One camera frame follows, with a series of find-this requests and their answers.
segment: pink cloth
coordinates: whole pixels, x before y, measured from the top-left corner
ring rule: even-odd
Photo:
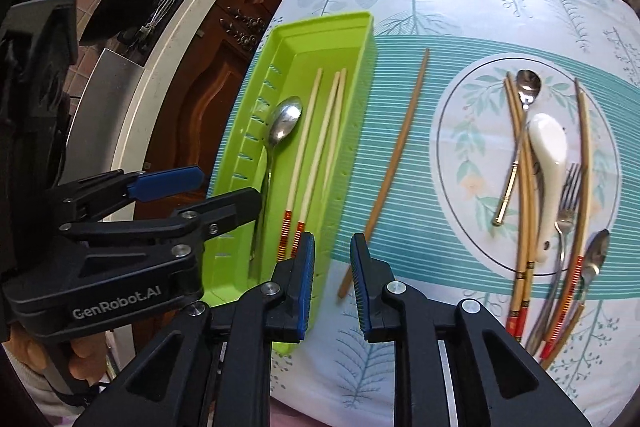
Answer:
[[[328,427],[271,398],[271,427]]]

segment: fork tines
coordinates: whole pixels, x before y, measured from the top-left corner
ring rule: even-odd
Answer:
[[[580,199],[581,179],[582,168],[580,168],[580,164],[571,164],[560,198],[560,208],[562,210],[572,210],[575,212],[575,209],[578,207],[578,200]]]

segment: white ceramic spoon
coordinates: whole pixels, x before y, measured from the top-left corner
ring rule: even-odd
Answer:
[[[564,184],[566,134],[555,118],[538,113],[529,122],[529,138],[544,178],[545,191],[536,250],[537,263],[544,263],[548,256],[549,241],[554,233],[554,223]]]

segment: fork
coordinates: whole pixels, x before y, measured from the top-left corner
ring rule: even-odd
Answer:
[[[572,164],[571,167],[569,167],[566,181],[562,187],[558,217],[554,223],[560,237],[560,252],[558,254],[558,260],[556,261],[556,272],[554,273],[554,277],[551,281],[551,290],[546,296],[545,304],[542,306],[542,311],[540,312],[538,320],[536,320],[533,330],[527,339],[527,344],[525,345],[525,349],[527,349],[527,352],[531,356],[536,354],[540,344],[542,343],[542,338],[544,337],[546,327],[548,326],[549,316],[551,315],[551,309],[553,309],[556,294],[560,287],[562,266],[564,265],[564,257],[566,255],[567,238],[575,226],[575,211],[578,207],[581,177],[582,169],[580,168],[580,164]]]

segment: white countertop edge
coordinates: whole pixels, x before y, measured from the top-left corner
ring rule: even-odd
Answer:
[[[124,118],[111,163],[112,170],[129,172],[142,169],[156,118],[175,71],[215,1],[185,0],[162,32],[146,62]],[[132,219],[133,211],[131,204],[107,219]]]

